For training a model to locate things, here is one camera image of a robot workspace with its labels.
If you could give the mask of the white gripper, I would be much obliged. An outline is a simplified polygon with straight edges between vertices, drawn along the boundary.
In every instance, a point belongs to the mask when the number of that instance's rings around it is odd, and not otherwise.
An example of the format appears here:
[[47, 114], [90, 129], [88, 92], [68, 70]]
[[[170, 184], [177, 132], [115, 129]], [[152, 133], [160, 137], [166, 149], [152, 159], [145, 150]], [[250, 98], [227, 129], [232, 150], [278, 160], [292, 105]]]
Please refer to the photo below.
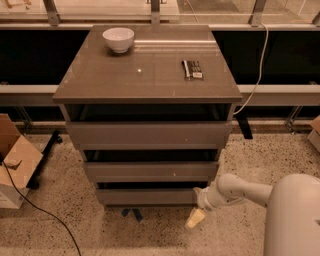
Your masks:
[[214, 187], [206, 187], [201, 189], [199, 187], [193, 188], [197, 196], [197, 205], [200, 208], [194, 208], [185, 224], [186, 228], [194, 228], [199, 224], [206, 216], [203, 210], [213, 211], [216, 209], [216, 189]]

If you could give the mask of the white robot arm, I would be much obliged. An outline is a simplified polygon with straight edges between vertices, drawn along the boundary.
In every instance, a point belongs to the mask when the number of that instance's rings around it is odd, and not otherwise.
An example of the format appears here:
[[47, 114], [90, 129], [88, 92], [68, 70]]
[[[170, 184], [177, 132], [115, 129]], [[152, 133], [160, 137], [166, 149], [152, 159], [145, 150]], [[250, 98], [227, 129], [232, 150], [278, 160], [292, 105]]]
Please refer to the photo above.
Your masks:
[[195, 190], [197, 206], [186, 226], [195, 227], [209, 211], [246, 200], [266, 209], [263, 256], [320, 256], [320, 179], [290, 174], [275, 185], [223, 174]]

